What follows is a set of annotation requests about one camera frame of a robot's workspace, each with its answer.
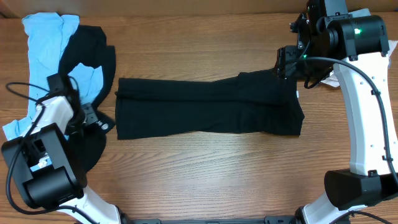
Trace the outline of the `black t-shirt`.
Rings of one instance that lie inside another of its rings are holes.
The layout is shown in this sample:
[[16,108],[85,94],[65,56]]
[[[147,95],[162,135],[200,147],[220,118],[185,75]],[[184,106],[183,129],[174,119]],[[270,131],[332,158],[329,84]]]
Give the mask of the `black t-shirt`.
[[119,140],[193,131],[298,136],[304,114],[297,83],[270,70],[241,72],[213,82],[119,79]]

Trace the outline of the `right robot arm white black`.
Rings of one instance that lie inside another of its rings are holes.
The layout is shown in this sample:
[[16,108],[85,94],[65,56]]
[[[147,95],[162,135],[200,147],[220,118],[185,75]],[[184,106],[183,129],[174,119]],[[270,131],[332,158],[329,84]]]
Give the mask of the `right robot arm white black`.
[[281,78],[317,81],[334,74],[350,136],[347,169],[325,174],[324,193],[292,216],[266,223],[348,223],[366,207],[397,197],[397,135],[389,98],[389,43],[383,19],[354,17],[344,1],[309,1],[290,30],[297,45],[278,51]]

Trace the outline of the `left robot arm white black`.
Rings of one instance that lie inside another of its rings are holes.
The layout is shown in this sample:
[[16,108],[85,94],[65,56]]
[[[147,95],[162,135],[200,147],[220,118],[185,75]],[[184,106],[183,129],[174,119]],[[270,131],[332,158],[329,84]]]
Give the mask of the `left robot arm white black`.
[[25,215],[61,212],[79,223],[130,223],[119,207],[89,188],[86,172],[65,139],[86,122],[77,82],[64,74],[51,75],[47,82],[45,96],[35,101],[32,123],[1,147],[10,206]]

